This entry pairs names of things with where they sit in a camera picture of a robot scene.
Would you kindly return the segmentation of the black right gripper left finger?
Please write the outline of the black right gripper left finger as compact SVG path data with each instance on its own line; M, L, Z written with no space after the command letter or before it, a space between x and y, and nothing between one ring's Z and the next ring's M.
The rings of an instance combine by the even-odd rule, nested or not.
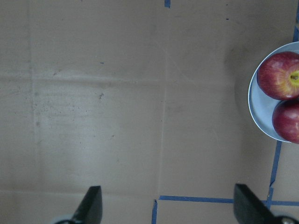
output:
M102 220L101 186L91 186L70 219L71 224L100 224Z

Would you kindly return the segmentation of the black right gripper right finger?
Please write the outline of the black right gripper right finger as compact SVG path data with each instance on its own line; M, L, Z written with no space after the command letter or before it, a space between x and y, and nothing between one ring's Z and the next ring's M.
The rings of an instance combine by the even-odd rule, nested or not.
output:
M245 184L234 187L234 216L240 224L298 224L289 216L275 216Z

